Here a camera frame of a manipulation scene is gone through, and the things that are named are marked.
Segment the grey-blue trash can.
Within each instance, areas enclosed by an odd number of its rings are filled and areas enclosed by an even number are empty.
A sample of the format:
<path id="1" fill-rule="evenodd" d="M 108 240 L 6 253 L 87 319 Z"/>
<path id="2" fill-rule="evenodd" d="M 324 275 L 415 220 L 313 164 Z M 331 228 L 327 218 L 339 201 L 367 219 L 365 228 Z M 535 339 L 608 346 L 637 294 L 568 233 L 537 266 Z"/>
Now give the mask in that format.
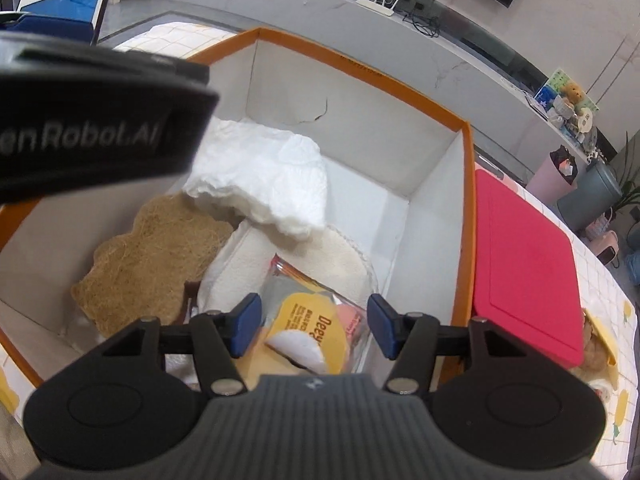
<path id="1" fill-rule="evenodd" d="M 597 160 L 577 178 L 577 188 L 558 200 L 556 208 L 564 223 L 572 231 L 579 232 L 622 197 L 612 168 Z"/>

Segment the clear plastic packaged sponge bag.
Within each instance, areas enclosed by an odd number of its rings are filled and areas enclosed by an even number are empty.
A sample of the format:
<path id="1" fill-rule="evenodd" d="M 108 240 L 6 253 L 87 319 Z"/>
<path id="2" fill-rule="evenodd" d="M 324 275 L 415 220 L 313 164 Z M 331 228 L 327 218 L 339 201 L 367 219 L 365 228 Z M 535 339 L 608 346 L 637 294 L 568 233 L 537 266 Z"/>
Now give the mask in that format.
<path id="1" fill-rule="evenodd" d="M 341 375 L 356 370 L 369 336 L 362 307 L 274 256 L 260 290 L 265 321 L 235 360 L 254 388 L 264 375 Z"/>

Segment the red cube box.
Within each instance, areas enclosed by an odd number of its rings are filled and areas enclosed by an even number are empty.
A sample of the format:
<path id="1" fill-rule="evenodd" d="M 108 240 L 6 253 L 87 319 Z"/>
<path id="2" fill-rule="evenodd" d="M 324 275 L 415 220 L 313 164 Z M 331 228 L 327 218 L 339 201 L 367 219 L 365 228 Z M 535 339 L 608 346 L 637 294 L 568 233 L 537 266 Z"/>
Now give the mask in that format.
<path id="1" fill-rule="evenodd" d="M 582 364 L 582 307 L 566 234 L 485 170 L 475 171 L 474 313 L 565 368 Z"/>

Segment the white fluffy towel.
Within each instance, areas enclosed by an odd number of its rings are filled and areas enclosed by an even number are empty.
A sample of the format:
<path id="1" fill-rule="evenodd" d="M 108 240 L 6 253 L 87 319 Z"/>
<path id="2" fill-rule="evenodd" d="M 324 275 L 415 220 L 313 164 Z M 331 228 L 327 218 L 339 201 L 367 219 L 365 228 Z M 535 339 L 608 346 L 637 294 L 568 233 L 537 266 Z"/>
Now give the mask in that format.
<path id="1" fill-rule="evenodd" d="M 318 144 L 247 119 L 210 121 L 183 192 L 296 240 L 326 227 L 329 178 Z"/>

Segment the brown bear-shaped sponge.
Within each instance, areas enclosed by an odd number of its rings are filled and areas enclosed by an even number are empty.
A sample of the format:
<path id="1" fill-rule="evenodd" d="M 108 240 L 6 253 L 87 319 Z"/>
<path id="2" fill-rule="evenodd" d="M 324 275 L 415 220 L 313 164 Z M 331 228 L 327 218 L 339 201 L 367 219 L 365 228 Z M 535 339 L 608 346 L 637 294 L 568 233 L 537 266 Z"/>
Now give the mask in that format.
<path id="1" fill-rule="evenodd" d="M 130 232 L 96 248 L 70 294 L 105 338 L 145 316 L 174 324 L 183 319 L 184 284 L 201 281 L 233 231 L 183 194 L 156 196 Z"/>

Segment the brown plush toy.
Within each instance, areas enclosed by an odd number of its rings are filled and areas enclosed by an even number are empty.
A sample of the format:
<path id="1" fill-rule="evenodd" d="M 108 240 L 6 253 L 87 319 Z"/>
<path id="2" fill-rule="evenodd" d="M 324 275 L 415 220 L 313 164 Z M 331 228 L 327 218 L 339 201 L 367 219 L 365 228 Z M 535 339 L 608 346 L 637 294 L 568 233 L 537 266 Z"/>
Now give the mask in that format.
<path id="1" fill-rule="evenodd" d="M 614 384 L 617 347 L 608 323 L 590 310 L 582 310 L 582 362 L 570 370 L 584 382 L 605 378 Z"/>

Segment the yellow cloth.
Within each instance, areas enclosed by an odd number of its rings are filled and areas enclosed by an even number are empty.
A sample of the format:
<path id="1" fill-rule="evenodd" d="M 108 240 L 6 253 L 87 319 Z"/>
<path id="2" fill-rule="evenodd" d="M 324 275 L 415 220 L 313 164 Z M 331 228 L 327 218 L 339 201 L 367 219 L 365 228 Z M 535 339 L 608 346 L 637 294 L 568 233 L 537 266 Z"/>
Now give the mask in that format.
<path id="1" fill-rule="evenodd" d="M 584 343 L 584 362 L 582 365 L 590 370 L 617 364 L 617 342 L 612 330 L 597 315 L 588 309 L 582 310 L 582 342 Z"/>

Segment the toys and boxes cluster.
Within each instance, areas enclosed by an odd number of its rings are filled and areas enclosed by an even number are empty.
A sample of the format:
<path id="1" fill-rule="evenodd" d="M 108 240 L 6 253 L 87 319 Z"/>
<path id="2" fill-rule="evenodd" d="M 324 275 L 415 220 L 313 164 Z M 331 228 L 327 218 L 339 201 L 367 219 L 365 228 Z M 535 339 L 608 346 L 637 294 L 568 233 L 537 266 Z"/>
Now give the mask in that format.
<path id="1" fill-rule="evenodd" d="M 597 151 L 599 107 L 582 86 L 557 68 L 534 95 L 547 119 L 587 155 Z"/>

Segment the pink waste bin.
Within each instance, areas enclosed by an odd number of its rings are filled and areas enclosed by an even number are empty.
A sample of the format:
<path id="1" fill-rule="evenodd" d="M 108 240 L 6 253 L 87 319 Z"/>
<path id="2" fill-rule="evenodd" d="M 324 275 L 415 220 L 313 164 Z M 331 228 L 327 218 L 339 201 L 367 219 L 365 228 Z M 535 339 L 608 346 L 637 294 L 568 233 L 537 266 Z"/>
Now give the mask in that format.
<path id="1" fill-rule="evenodd" d="M 567 148 L 560 146 L 546 156 L 527 183 L 526 190 L 541 203 L 551 207 L 560 198 L 574 191 L 577 176 L 578 167 L 575 157 Z"/>

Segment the laptop with blue screen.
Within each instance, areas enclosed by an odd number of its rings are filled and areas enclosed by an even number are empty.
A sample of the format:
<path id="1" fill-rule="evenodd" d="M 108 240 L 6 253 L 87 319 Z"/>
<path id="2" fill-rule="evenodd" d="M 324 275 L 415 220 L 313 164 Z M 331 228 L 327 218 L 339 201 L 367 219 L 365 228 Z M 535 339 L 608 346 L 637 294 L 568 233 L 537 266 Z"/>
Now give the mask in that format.
<path id="1" fill-rule="evenodd" d="M 95 44 L 108 0 L 18 0 L 17 12 L 43 24 L 47 34 Z"/>

